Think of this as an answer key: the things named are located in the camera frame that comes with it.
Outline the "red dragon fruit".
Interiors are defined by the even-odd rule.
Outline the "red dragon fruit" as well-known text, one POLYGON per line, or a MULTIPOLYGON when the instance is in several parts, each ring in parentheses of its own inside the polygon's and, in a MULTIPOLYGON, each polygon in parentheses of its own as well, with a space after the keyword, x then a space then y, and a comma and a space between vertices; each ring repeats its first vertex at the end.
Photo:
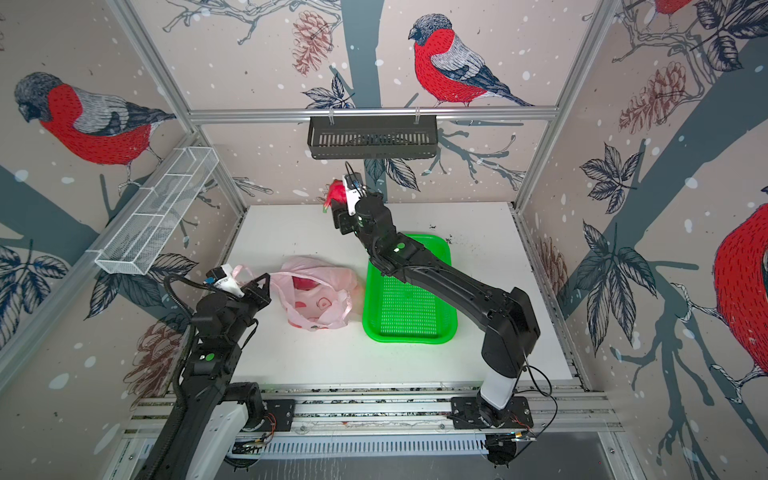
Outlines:
POLYGON ((329 212, 340 208, 347 208, 346 188, 342 180, 335 179, 328 187, 328 192, 323 203, 323 212, 329 212))

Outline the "pink plastic fruit bag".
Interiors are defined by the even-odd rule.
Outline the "pink plastic fruit bag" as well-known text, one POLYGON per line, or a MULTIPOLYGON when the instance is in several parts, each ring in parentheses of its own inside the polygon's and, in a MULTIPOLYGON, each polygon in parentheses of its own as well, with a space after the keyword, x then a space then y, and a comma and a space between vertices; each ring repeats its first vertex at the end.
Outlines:
POLYGON ((350 268, 297 256, 269 276, 270 292, 295 328, 334 330, 362 320, 364 284, 350 268))

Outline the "green plastic basket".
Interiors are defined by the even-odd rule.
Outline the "green plastic basket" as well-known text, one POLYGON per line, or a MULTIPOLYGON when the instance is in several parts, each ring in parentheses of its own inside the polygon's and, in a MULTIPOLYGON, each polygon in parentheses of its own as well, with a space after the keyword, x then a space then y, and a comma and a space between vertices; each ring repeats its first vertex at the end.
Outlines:
POLYGON ((458 315, 434 294, 385 276, 369 264, 362 325, 366 335, 380 343, 440 345, 453 339, 458 315))

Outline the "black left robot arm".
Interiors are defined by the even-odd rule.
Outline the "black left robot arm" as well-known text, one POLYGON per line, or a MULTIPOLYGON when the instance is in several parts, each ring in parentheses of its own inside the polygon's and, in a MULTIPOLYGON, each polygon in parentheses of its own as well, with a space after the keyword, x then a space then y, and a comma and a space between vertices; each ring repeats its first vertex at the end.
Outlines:
POLYGON ((242 354, 240 339, 256 328, 256 314, 271 303, 269 274, 240 287, 240 294, 179 274, 163 280, 166 293, 188 318, 189 337, 172 374, 176 400, 139 479, 183 479, 217 406, 233 402, 245 409, 246 429, 269 419, 255 382, 232 383, 242 354))

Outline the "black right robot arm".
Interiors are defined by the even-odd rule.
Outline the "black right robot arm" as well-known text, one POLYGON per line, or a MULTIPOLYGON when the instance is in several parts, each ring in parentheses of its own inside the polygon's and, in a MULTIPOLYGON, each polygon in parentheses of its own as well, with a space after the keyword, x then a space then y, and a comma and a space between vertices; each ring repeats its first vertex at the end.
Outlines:
POLYGON ((355 234, 381 274, 435 295, 484 332, 481 355, 490 373, 480 389, 478 410, 488 423, 510 416, 517 381, 540 337, 529 295, 517 287, 509 292, 492 287, 440 260, 396 229, 379 194, 353 202, 347 193, 327 203, 334 227, 343 235, 355 234))

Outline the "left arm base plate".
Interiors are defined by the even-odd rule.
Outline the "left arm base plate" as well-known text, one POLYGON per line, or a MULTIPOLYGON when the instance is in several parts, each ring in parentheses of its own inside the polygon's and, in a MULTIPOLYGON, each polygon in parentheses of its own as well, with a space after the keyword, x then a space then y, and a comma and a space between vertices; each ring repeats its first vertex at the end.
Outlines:
POLYGON ((267 399, 264 404, 264 419, 259 425, 260 432, 290 432, 295 416, 294 399, 267 399))

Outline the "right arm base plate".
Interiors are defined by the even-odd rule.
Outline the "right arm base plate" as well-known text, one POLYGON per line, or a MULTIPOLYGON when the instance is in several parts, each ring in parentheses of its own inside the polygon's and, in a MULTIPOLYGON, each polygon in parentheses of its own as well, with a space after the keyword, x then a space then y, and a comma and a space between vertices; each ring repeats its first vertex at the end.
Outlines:
POLYGON ((531 430, 534 422, 528 400, 513 396, 508 403, 497 409, 480 395, 453 397, 447 418, 455 429, 523 429, 531 430))

